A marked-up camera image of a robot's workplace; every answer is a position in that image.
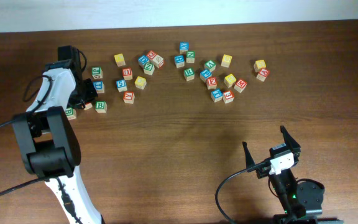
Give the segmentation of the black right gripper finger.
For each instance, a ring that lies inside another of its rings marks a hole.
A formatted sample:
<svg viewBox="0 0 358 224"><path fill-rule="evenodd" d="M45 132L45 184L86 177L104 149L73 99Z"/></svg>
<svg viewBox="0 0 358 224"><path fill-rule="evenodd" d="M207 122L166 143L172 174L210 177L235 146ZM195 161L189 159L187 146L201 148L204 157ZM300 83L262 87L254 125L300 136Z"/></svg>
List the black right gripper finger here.
<svg viewBox="0 0 358 224"><path fill-rule="evenodd" d="M290 148L291 152L301 152L301 146L284 126L280 127L280 132L283 134L284 143Z"/></svg>
<svg viewBox="0 0 358 224"><path fill-rule="evenodd" d="M255 162L251 156L251 153L247 147L247 143L245 141L242 142L242 146L244 148L245 159L246 159L246 171L252 172L254 170Z"/></svg>

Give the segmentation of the red number block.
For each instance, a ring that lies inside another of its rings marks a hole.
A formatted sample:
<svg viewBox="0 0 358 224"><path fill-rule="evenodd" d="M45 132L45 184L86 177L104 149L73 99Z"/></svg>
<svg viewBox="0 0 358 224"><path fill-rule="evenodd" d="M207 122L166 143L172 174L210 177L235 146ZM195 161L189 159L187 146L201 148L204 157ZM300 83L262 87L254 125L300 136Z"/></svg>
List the red number block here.
<svg viewBox="0 0 358 224"><path fill-rule="evenodd" d="M84 110L88 110L92 107L93 107L92 103L87 103L87 104L85 104Z"/></svg>

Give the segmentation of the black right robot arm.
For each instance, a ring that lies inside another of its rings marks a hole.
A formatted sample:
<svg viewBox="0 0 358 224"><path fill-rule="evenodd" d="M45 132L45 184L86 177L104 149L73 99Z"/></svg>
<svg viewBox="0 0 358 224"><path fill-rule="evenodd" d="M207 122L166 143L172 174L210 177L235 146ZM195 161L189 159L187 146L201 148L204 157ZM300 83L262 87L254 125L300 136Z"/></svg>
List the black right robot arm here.
<svg viewBox="0 0 358 224"><path fill-rule="evenodd" d="M269 149L270 157L256 164L243 142L246 158L246 171L256 172L259 179L268 177L269 182L286 214L275 215L275 223L318 223L317 216L321 209L312 209L309 196L303 191L306 187L295 179L291 168L297 165L301 152L301 146L291 137L284 126L280 127L284 143Z"/></svg>

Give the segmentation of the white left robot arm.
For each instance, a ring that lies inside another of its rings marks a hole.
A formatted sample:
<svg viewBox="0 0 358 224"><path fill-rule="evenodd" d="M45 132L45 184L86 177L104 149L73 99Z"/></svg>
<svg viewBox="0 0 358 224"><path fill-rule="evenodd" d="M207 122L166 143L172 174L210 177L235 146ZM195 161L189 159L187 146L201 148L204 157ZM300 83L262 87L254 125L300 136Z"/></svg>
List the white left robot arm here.
<svg viewBox="0 0 358 224"><path fill-rule="evenodd" d="M45 66L42 86L25 113L13 117L13 130L26 171L55 194L70 223L104 223L91 202L80 174L81 151L65 114L83 109L97 97L83 79L86 57L76 47L58 48L58 60Z"/></svg>

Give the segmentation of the black round arm base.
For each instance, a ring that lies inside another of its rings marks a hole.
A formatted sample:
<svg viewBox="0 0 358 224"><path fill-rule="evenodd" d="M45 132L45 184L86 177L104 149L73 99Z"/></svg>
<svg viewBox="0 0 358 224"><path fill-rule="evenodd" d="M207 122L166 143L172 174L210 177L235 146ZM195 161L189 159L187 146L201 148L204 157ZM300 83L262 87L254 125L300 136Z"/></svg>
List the black round arm base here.
<svg viewBox="0 0 358 224"><path fill-rule="evenodd" d="M321 215L325 187L322 183L311 179L300 179L297 182L296 197L305 208L306 215Z"/></svg>

